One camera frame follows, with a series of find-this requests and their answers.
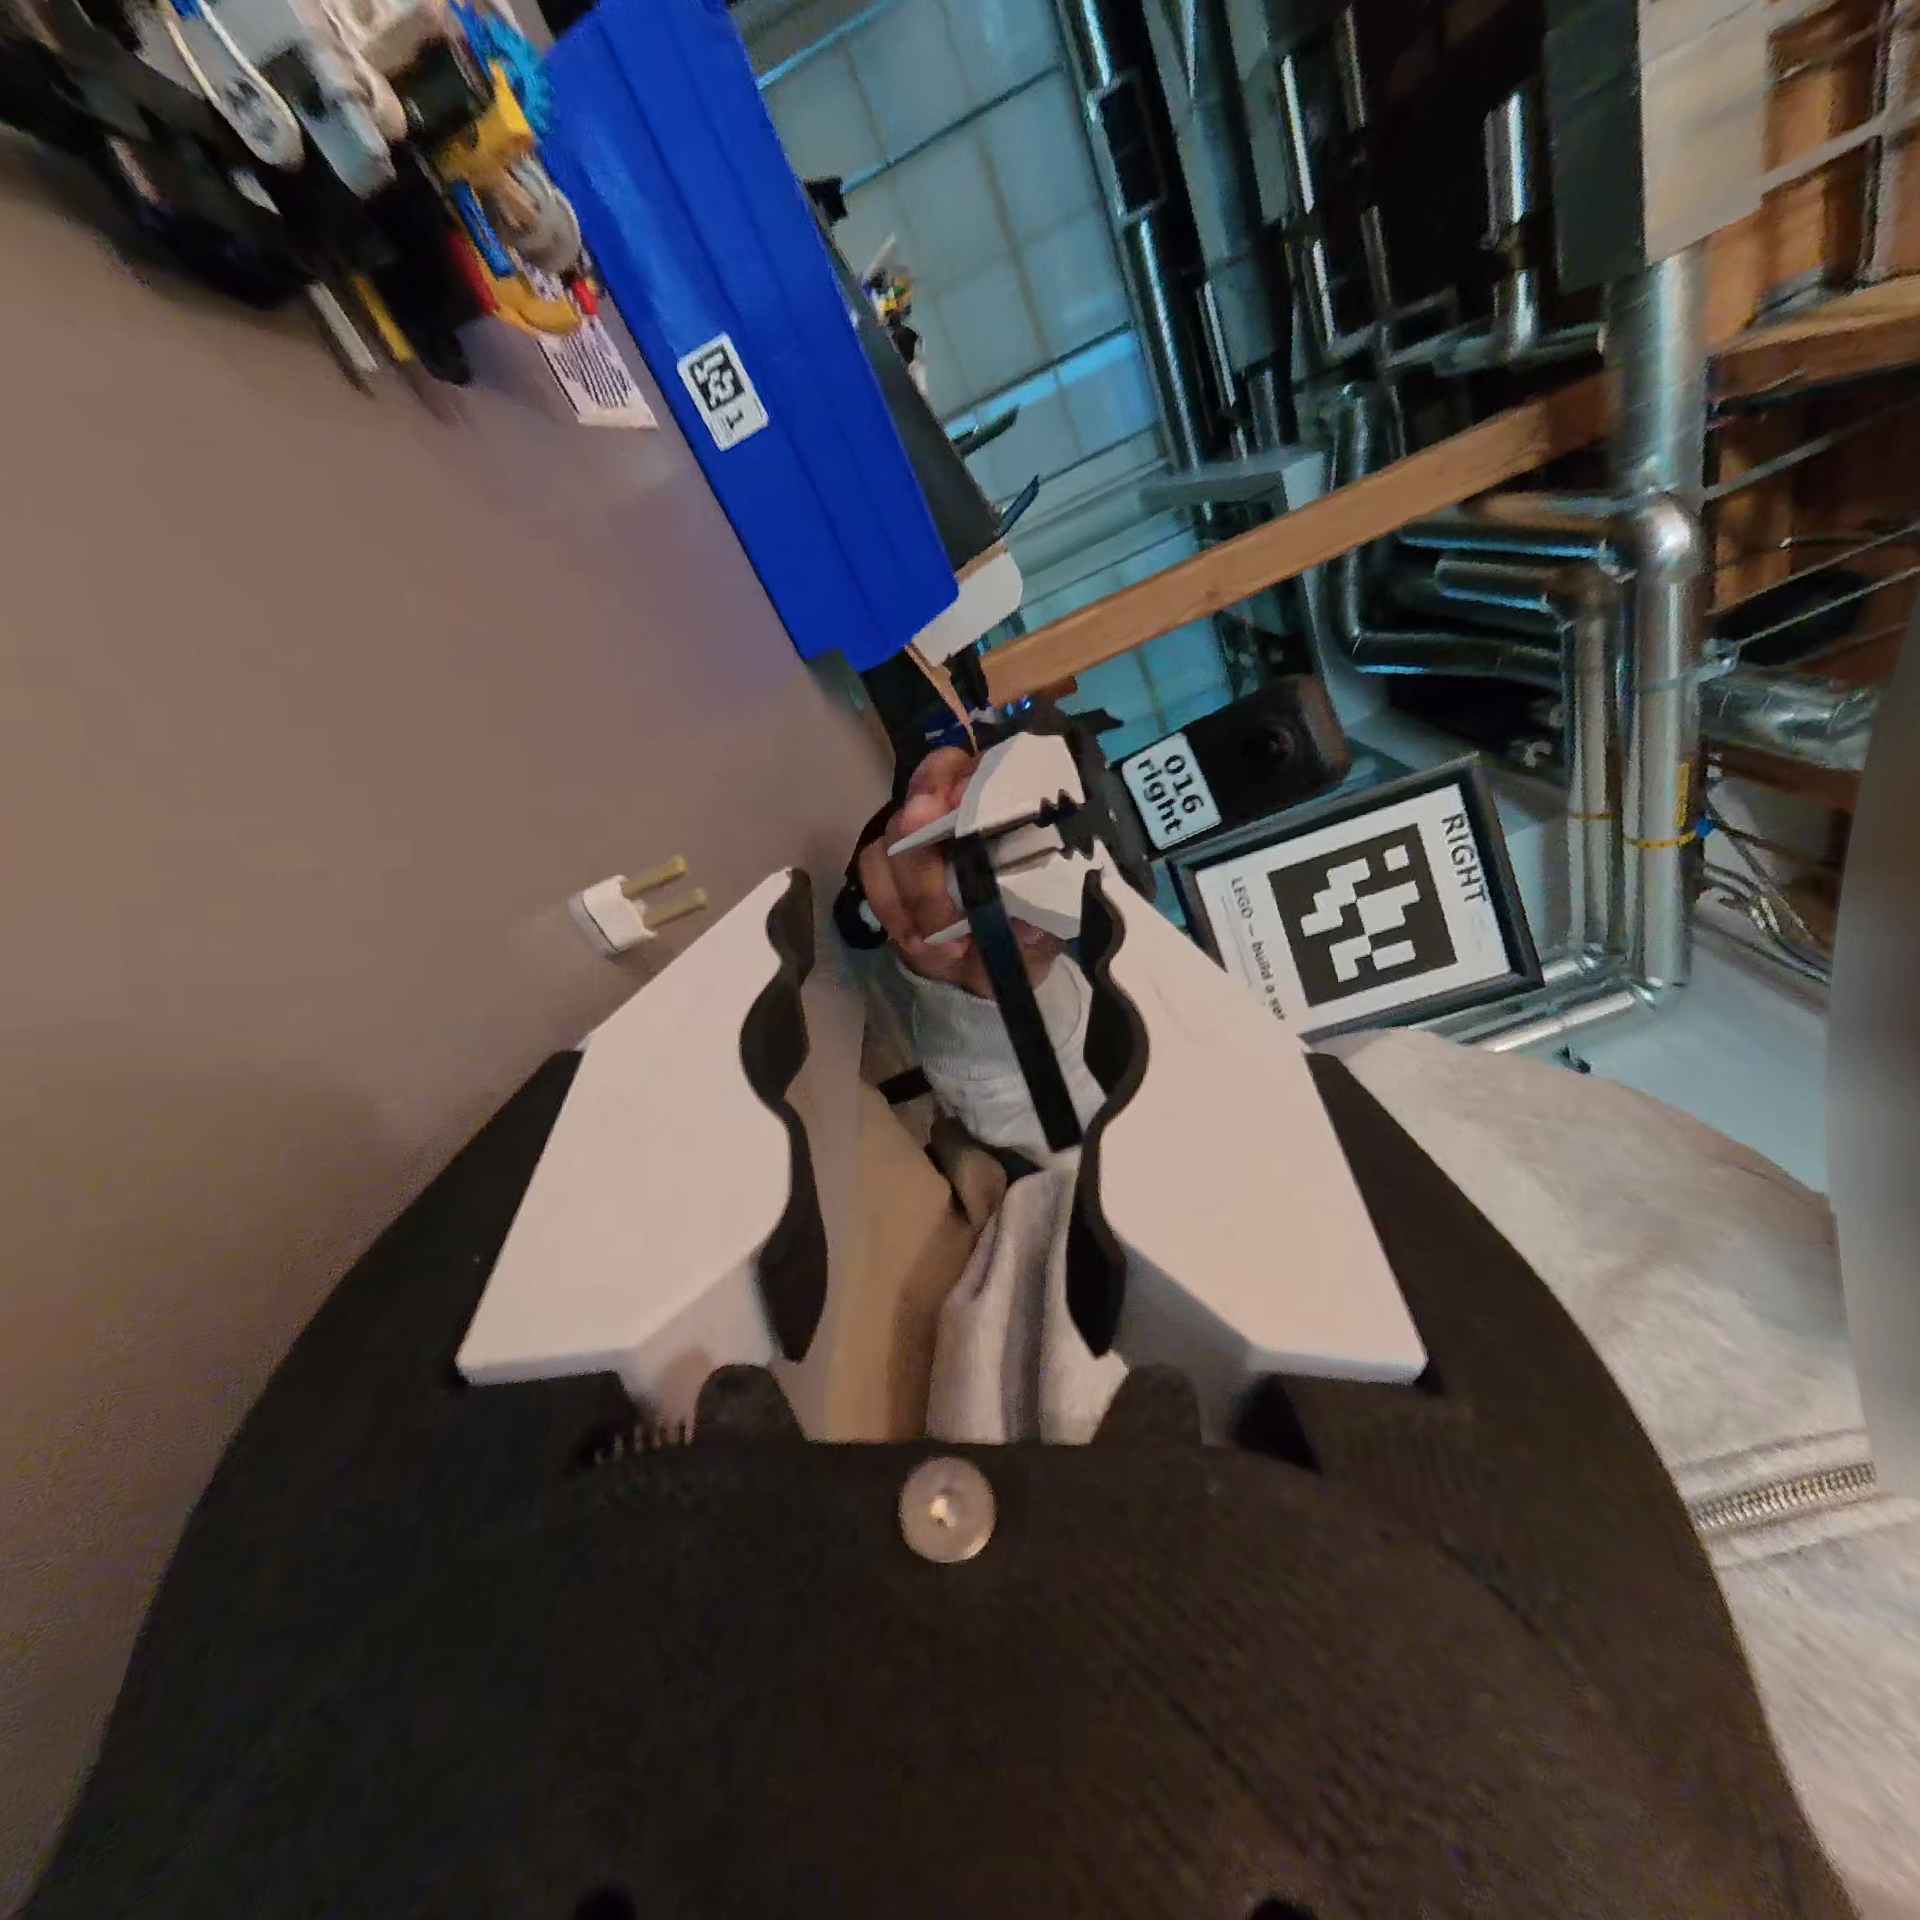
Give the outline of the cardboard box white flap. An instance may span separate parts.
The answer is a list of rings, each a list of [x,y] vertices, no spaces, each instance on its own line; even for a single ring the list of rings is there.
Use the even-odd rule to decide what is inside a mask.
[[[955,574],[955,597],[908,642],[925,662],[947,662],[979,644],[1023,601],[1023,576],[1005,544],[995,544]]]

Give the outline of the black lego beam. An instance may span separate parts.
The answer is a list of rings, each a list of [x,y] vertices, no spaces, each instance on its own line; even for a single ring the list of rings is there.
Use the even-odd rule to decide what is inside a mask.
[[[950,842],[949,866],[966,916],[966,936],[989,980],[1047,1147],[1076,1147],[1083,1141],[1082,1120],[1028,980],[988,840],[976,833],[958,835]]]

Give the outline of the person's right forearm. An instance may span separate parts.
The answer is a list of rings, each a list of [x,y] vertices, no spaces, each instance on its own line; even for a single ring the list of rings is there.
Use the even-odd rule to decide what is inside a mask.
[[[912,1050],[944,1116],[986,1147],[1047,1163],[1053,1157],[1023,1082],[1015,1044],[995,998],[915,973],[885,958],[890,992],[906,1009]],[[1078,1123],[1092,1120],[1104,1092],[1088,1067],[1092,992],[1063,953],[1035,988],[1040,1017]]]

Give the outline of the blue storage bin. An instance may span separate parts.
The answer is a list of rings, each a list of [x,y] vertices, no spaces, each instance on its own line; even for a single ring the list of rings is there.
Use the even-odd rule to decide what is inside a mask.
[[[954,564],[726,6],[594,4],[546,78],[546,166],[796,651],[900,656]]]

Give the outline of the person in grey hoodie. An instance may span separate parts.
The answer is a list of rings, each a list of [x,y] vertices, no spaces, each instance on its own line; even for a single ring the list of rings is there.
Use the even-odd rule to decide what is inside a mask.
[[[1334,1051],[1596,1346],[1815,1833],[1862,1916],[1916,1916],[1916,1498],[1874,1470],[1828,1203],[1630,1089],[1424,1036]]]

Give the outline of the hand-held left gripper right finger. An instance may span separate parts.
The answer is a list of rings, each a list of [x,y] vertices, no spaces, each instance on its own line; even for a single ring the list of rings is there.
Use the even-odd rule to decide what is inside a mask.
[[[1088,1348],[1199,1394],[1413,1382],[1427,1348],[1307,1050],[1104,870],[1083,953],[1102,1105],[1076,1162],[1067,1308]]]

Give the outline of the striped sticker sheet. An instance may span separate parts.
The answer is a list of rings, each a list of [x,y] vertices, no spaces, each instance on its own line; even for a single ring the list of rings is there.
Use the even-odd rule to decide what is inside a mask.
[[[581,317],[573,332],[538,332],[532,342],[576,425],[658,427],[651,403],[598,317]]]

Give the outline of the tan pants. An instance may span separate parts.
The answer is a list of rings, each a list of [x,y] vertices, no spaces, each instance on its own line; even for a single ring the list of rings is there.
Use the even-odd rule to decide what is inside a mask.
[[[830,1444],[922,1437],[942,1312],[979,1227],[877,1091],[858,1092],[853,1243],[796,1388]]]

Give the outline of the lego technic model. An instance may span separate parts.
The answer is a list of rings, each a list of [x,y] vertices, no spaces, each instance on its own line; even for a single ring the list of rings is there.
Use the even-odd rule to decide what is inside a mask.
[[[2,4],[5,130],[85,164],[212,293],[300,305],[370,394],[474,385],[466,329],[564,390],[608,347],[554,179],[546,51],[498,3]]]

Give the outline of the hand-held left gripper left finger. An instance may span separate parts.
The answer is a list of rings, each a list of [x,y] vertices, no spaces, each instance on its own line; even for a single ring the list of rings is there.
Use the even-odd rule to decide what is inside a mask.
[[[806,869],[775,869],[581,1051],[454,1362],[468,1386],[726,1364],[824,1376],[858,1230],[861,996]]]

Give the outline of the wooden beam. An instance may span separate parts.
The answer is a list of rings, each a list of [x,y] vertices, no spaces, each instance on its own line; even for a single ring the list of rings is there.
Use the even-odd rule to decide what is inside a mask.
[[[982,659],[989,707],[1008,707],[1091,668],[1245,603],[1413,521],[1486,496],[1603,442],[1616,385],[1587,376],[1431,448],[1284,513],[1245,534],[1115,589]]]

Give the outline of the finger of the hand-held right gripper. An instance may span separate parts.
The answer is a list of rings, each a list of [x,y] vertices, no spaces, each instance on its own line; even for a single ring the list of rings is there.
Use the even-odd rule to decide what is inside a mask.
[[[1092,873],[1111,877],[1114,858],[1030,858],[1012,869],[992,861],[982,870],[973,869],[976,877],[992,882],[989,897],[1011,921],[1040,928],[1059,942],[1076,938]]]
[[[903,858],[970,837],[992,842],[1053,826],[1083,803],[1085,786],[1067,737],[1012,733],[986,750],[955,809],[894,842],[887,853]]]

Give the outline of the silver duct pipe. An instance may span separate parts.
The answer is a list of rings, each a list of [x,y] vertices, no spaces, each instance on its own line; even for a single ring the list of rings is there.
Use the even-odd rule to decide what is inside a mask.
[[[1622,955],[1640,992],[1666,998],[1691,973],[1706,665],[1706,246],[1684,246],[1614,281],[1603,317],[1614,529],[1626,571]]]

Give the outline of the person's right hand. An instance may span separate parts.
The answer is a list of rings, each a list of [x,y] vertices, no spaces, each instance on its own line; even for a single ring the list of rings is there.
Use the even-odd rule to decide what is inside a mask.
[[[992,984],[971,939],[933,942],[933,936],[962,918],[950,899],[944,848],[925,843],[900,854],[891,853],[896,843],[955,811],[973,771],[971,753],[942,747],[925,754],[908,778],[900,803],[880,835],[859,850],[858,875],[887,945],[908,973],[988,998]]]

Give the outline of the white lego connector tan pins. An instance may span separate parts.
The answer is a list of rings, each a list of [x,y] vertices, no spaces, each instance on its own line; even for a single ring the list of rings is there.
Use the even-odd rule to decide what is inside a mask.
[[[707,912],[708,893],[687,877],[687,861],[675,854],[654,869],[616,873],[567,900],[584,939],[606,958],[624,958],[651,945],[662,928]]]

